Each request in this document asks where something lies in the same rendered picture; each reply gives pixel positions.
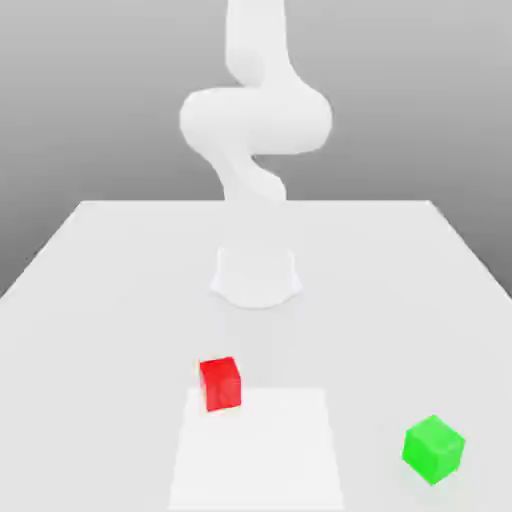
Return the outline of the small red cube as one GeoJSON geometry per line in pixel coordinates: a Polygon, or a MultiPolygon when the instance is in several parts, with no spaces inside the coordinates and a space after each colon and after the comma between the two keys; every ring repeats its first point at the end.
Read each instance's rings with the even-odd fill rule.
{"type": "Polygon", "coordinates": [[[233,357],[201,361],[199,375],[208,412],[241,405],[241,377],[233,357]]]}

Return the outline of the small green cube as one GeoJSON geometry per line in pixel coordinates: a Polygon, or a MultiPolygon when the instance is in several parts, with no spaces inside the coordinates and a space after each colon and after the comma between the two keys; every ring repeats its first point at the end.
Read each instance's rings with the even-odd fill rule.
{"type": "Polygon", "coordinates": [[[435,485],[459,468],[465,444],[460,433],[431,415],[406,431],[402,460],[435,485]]]}

